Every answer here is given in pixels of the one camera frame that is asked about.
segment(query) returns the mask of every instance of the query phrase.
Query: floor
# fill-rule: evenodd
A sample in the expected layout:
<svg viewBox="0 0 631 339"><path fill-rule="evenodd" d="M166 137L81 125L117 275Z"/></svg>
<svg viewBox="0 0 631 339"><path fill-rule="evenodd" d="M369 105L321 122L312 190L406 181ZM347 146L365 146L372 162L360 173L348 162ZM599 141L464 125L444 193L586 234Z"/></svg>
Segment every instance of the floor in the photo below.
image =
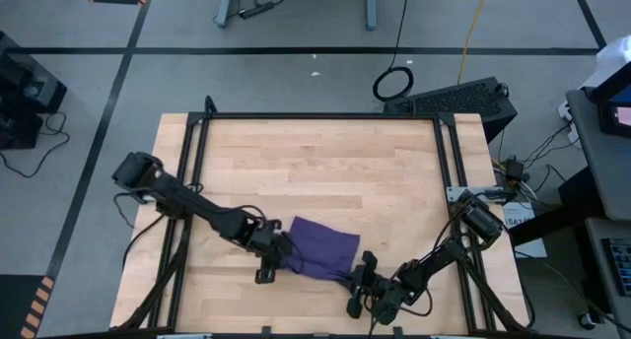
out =
<svg viewBox="0 0 631 339"><path fill-rule="evenodd" d="M380 0L379 29L366 32L363 0L287 0L259 17L234 18L224 30L212 23L219 0L152 0L142 8L2 0L0 31L69 89L61 110L70 143L32 179L0 168L3 185L11 185L0 188L0 273L57 279L39 335L107 329L131 232L111 203L117 190L110 176L129 151L151 151L162 113L199 110L206 95L222 111L380 111L371 87L391 60L402 1ZM510 87L519 116L506 130L503 158L527 156L563 125L556 107L565 93L593 73L599 48L631 33L629 1L487 0L463 80L495 76ZM249 8L251 0L242 3ZM414 71L413 93L456 83L477 4L410 0L401 46L411 54L397 63ZM385 84L387 93L404 83ZM54 138L7 156L32 170ZM552 146L565 143L560 136ZM498 147L496 139L492 155ZM553 152L528 170L533 185L546 164L570 176L586 163L576 148ZM559 183L551 177L539 197L554 202ZM134 205L123 209L133 219ZM545 242L553 265L580 271L568 260L567 235ZM571 291L536 263L519 266L536 330L615 335L609 325L581 329L575 315L585 308Z"/></svg>

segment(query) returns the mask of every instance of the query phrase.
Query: wooden table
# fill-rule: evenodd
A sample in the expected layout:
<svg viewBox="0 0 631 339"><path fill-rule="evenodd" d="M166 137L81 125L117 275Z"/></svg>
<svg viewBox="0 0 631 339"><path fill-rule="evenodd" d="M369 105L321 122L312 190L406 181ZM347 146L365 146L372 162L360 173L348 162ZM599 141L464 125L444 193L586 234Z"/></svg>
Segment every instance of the wooden table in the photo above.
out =
<svg viewBox="0 0 631 339"><path fill-rule="evenodd" d="M185 114L162 117L153 154L175 174ZM495 178L478 115L456 115L457 133L470 186ZM448 157L452 149L444 129ZM192 172L191 151L188 175ZM455 167L450 165L454 185ZM212 120L204 155L202 194L223 206L254 204L289 230L295 216L341 232L359 234L360 248L391 274L401 263L427 253L448 219L433 124L425 120ZM492 206L503 218L502 209ZM142 206L136 229L155 220ZM154 284L166 222L144 235L125 266L111 324L120 324ZM483 258L489 285L522 324L528 317L508 236ZM370 315L350 318L349 293L332 282L279 271L271 285L254 284L259 259L221 240L208 224L193 221L177 331L366 334ZM401 312L392 325L406 334L466 334L456 266L429 283L434 311L426 318ZM482 311L472 286L478 327ZM163 299L166 323L171 290ZM413 307L427 308L427 296ZM391 333L378 325L375 333Z"/></svg>

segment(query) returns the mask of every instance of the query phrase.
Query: yellow cable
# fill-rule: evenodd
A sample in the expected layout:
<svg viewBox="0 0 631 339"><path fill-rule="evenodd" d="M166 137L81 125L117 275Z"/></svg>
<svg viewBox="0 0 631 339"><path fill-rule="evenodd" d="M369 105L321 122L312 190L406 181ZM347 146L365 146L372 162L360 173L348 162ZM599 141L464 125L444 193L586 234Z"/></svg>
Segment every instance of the yellow cable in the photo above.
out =
<svg viewBox="0 0 631 339"><path fill-rule="evenodd" d="M462 61L460 62L460 73L457 75L457 83L460 84L460 80L462 79L462 73L464 73L464 62L466 61L466 52L469 50L469 40L471 39L471 34L473 33L473 29L475 29L475 24L477 23L477 18L480 16L480 12L482 11L482 6L484 6L485 0L480 0L480 4L477 5L477 10L475 10L475 16L473 17L473 23L471 23L471 27L469 28L469 33L466 36L466 42L464 43L464 51L462 52Z"/></svg>

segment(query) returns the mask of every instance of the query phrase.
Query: gray floor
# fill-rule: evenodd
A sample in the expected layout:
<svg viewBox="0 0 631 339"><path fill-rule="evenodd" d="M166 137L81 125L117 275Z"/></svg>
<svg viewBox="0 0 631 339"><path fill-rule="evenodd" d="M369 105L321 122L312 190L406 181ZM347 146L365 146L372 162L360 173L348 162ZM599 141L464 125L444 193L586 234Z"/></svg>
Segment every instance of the gray floor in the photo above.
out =
<svg viewBox="0 0 631 339"><path fill-rule="evenodd" d="M607 41L631 33L630 1L588 0ZM402 45L462 47L477 2L410 0ZM260 17L233 19L223 31L211 21L218 3L153 0L138 46L392 46L402 0L380 0L380 27L372 33L364 31L363 0L287 0ZM242 3L250 7L251 0ZM136 6L88 0L3 0L0 31L26 47L124 47L138 12ZM597 48L576 0L487 0L471 46ZM0 273L46 271L121 61L119 55L35 58L69 88L61 109L68 113L72 140L33 179L0 168ZM162 113L200 109L206 95L223 111L379 111L371 87L390 60L390 55L134 56L39 334L107 328L130 237L111 203L117 190L110 176L129 151L151 151ZM401 55L397 63L414 71L413 92L420 93L454 84L460 56ZM502 156L524 157L562 126L556 107L594 67L592 56L470 56L464 81L496 76L509 85L519 116L506 130ZM385 84L386 92L401 86L396 79ZM565 138L559 136L553 146ZM42 138L33 151L7 155L30 170L51 143ZM494 141L494 156L497 148ZM528 170L533 185L543 179L545 164L570 176L585 160L574 148L552 153ZM540 197L554 201L559 183L551 177ZM131 203L124 209L130 217L135 213ZM567 235L545 241L554 265L568 275L580 273L569 265L576 256ZM613 337L606 325L582 330L575 315L584 307L571 292L536 263L519 265L534 300L537 330Z"/></svg>

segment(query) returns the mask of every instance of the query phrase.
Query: black keyboard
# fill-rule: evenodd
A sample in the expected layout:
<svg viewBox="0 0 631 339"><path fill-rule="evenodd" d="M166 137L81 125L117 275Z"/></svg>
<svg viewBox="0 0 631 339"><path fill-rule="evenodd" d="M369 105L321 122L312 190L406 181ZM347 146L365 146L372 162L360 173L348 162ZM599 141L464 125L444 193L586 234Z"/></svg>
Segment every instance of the black keyboard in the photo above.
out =
<svg viewBox="0 0 631 339"><path fill-rule="evenodd" d="M479 113L482 117L494 116L501 111L495 93L484 83L465 84L409 97L397 103L394 109L398 113Z"/></svg>
<svg viewBox="0 0 631 339"><path fill-rule="evenodd" d="M631 297L631 239L603 239L602 245L620 295Z"/></svg>

